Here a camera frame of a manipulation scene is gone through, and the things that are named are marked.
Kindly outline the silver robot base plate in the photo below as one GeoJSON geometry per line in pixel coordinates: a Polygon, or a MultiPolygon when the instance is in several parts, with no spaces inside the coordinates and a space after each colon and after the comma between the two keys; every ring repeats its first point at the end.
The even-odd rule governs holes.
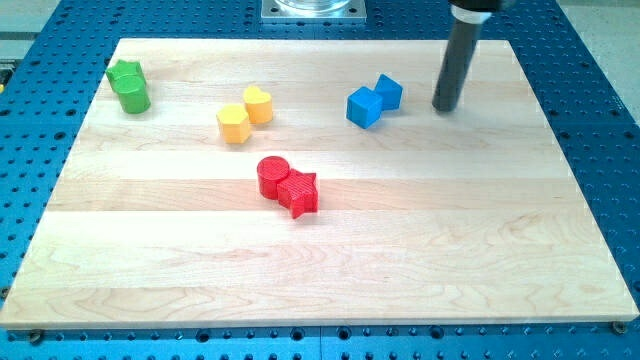
{"type": "Polygon", "coordinates": [[[267,23],[293,21],[365,22],[364,0],[262,0],[261,19],[267,23]]]}

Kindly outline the black robot arm end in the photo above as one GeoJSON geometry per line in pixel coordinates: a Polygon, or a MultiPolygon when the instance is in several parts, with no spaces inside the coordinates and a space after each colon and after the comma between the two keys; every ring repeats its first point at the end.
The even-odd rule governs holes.
{"type": "Polygon", "coordinates": [[[468,24],[483,24],[493,13],[512,7],[517,0],[449,0],[452,15],[468,24]]]}

